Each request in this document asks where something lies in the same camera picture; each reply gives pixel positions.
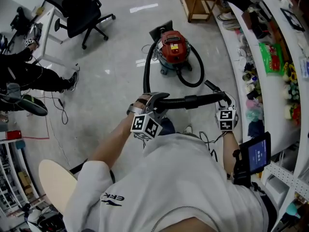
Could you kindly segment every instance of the sneaker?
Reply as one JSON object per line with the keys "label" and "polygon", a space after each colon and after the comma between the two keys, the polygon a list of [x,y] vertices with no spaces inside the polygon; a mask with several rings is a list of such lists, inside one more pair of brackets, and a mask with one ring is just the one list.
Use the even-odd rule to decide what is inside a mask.
{"label": "sneaker", "polygon": [[192,126],[188,125],[184,130],[183,130],[183,134],[192,134],[193,130],[192,130]]}
{"label": "sneaker", "polygon": [[74,72],[73,76],[69,79],[69,82],[72,84],[72,86],[68,88],[69,91],[75,90],[78,79],[79,79],[78,72]]}

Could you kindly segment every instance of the plastic bag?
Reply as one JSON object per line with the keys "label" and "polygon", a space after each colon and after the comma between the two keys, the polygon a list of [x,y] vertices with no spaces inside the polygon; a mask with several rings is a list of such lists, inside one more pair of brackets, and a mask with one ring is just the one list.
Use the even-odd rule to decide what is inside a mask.
{"label": "plastic bag", "polygon": [[260,43],[259,46],[266,73],[277,73],[283,75],[284,62],[280,45]]}

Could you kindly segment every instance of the white floor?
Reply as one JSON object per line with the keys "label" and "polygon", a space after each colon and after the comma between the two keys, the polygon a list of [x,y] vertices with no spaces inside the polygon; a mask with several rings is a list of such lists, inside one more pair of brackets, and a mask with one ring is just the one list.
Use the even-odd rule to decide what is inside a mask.
{"label": "white floor", "polygon": [[[12,125],[14,118],[11,118],[11,127],[19,127],[23,136],[50,138],[25,140],[28,165],[41,194],[44,194],[38,177],[41,160],[51,159],[68,169],[80,164],[95,150],[99,141],[104,140],[104,137],[126,116],[129,104],[142,93],[144,68],[136,65],[136,60],[146,58],[141,48],[152,43],[148,32],[168,20],[173,20],[174,29],[180,31],[199,52],[204,62],[205,80],[209,79],[221,90],[228,91],[238,101],[239,108],[231,62],[213,18],[207,23],[189,24],[179,0],[100,1],[103,4],[102,15],[114,13],[117,17],[115,21],[102,23],[102,29],[109,36],[108,41],[103,41],[103,37],[93,31],[87,41],[86,50],[81,48],[84,33],[62,45],[53,41],[48,42],[48,54],[68,59],[81,66],[76,90],[61,95],[66,103],[68,124],[62,124],[61,111],[54,107],[51,99],[45,99],[49,111],[49,116],[46,118],[27,117],[26,112],[16,112],[14,114],[16,125]],[[130,13],[130,8],[153,3],[158,3],[158,6]],[[65,31],[58,31],[54,35],[65,38]],[[196,82],[200,70],[196,59],[192,56],[190,58],[193,71],[185,72],[184,77],[188,81]],[[72,75],[71,70],[63,67],[52,65],[51,68],[64,77]],[[168,92],[172,98],[211,92],[204,84],[197,88],[189,88],[176,76],[161,75],[159,64],[151,65],[150,80],[152,91]],[[31,91],[31,94],[36,97],[42,96],[40,91]],[[50,97],[51,94],[46,92],[45,96]],[[169,111],[168,116],[178,131],[192,124],[197,135],[201,130],[210,140],[220,135],[214,119],[214,105],[188,111]],[[235,129],[235,135],[241,140],[241,121]],[[219,161],[222,162],[222,141],[212,147],[216,149]],[[142,142],[131,136],[113,167],[116,180],[121,179],[136,166],[142,150]]]}

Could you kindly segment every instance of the office chair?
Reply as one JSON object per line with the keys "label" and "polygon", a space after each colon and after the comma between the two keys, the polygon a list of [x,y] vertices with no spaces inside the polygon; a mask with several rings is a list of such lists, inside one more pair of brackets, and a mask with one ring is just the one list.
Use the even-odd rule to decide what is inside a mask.
{"label": "office chair", "polygon": [[104,36],[104,40],[108,40],[108,36],[97,28],[97,24],[101,21],[111,17],[113,20],[116,19],[114,14],[101,17],[100,7],[101,3],[99,0],[46,0],[47,2],[58,8],[64,17],[67,17],[67,25],[60,24],[60,19],[55,23],[55,31],[59,28],[64,28],[68,31],[69,38],[73,38],[78,34],[86,31],[82,48],[86,49],[86,40],[92,29],[95,29]]}

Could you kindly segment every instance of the vacuum hose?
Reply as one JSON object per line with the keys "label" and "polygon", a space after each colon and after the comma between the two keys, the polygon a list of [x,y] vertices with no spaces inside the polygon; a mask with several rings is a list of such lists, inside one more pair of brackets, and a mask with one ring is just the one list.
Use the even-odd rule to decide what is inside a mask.
{"label": "vacuum hose", "polygon": [[[156,47],[156,44],[157,44],[158,41],[159,41],[159,38],[157,40],[155,40],[154,43],[151,45],[149,52],[148,52],[148,55],[147,55],[147,59],[146,59],[146,63],[145,63],[145,70],[144,70],[144,79],[143,79],[143,92],[144,93],[151,93],[150,84],[149,84],[150,61],[151,61],[153,52],[155,50],[155,47]],[[201,66],[201,78],[197,83],[190,84],[182,78],[181,74],[178,75],[178,77],[179,77],[180,81],[182,83],[184,83],[185,85],[187,83],[187,84],[192,85],[191,87],[197,87],[203,82],[204,66],[203,66],[203,62],[202,62],[200,56],[197,54],[197,51],[192,46],[191,46],[191,48],[192,48],[192,51],[194,52],[194,54],[196,55],[196,57],[199,61],[199,64]],[[213,93],[213,94],[210,94],[210,95],[201,95],[201,96],[190,95],[190,96],[185,96],[184,98],[178,98],[178,99],[157,100],[157,102],[154,106],[157,107],[157,108],[164,108],[164,109],[181,109],[181,108],[193,109],[193,108],[197,108],[199,106],[212,104],[212,103],[219,102],[219,101],[225,100],[225,99],[226,99],[226,94],[224,92],[217,92],[217,93]]]}
{"label": "vacuum hose", "polygon": [[176,74],[177,74],[179,80],[183,84],[185,84],[186,86],[188,86],[188,87],[198,87],[198,86],[200,86],[202,84],[202,82],[204,80],[204,74],[205,74],[205,72],[204,72],[204,65],[203,65],[203,61],[202,61],[201,57],[199,56],[199,54],[197,53],[195,48],[192,45],[190,46],[190,48],[193,51],[194,55],[196,56],[196,58],[198,60],[198,63],[199,63],[199,66],[201,68],[201,77],[199,78],[199,81],[197,83],[189,83],[189,82],[187,82],[186,80],[184,80],[180,69],[176,70]]}

